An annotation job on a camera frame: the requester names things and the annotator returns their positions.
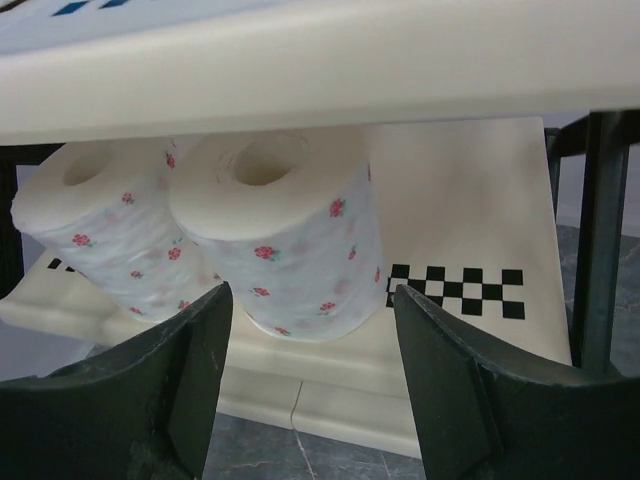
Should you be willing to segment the white roll with dotted print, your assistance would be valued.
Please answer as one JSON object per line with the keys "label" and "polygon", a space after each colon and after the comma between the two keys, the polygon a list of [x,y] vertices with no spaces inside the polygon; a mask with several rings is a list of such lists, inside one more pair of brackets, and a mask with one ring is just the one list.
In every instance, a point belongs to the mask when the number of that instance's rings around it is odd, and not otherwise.
{"label": "white roll with dotted print", "polygon": [[182,158],[170,138],[67,143],[18,188],[13,223],[138,320],[167,320],[220,282],[170,212]]}

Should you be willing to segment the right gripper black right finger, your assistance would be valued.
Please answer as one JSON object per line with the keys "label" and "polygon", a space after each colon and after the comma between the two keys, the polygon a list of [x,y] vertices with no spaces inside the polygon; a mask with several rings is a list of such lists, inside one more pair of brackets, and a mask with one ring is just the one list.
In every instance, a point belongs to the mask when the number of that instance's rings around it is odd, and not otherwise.
{"label": "right gripper black right finger", "polygon": [[394,295],[401,358],[430,479],[635,479],[639,382],[558,363]]}

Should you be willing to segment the white roll with pink core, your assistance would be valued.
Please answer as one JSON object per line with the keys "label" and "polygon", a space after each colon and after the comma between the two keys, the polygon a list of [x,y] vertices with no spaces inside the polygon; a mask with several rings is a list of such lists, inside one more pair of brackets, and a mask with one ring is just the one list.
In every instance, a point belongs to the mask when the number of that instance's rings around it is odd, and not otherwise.
{"label": "white roll with pink core", "polygon": [[270,336],[338,339],[385,303],[369,149],[359,127],[207,136],[178,164],[169,203]]}

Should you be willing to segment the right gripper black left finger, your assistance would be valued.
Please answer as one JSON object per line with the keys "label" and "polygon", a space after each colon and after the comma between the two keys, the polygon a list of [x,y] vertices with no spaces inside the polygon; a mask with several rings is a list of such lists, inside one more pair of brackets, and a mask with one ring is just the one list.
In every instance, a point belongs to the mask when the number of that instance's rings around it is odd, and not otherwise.
{"label": "right gripper black left finger", "polygon": [[97,356],[2,382],[2,478],[201,478],[232,313],[222,283]]}

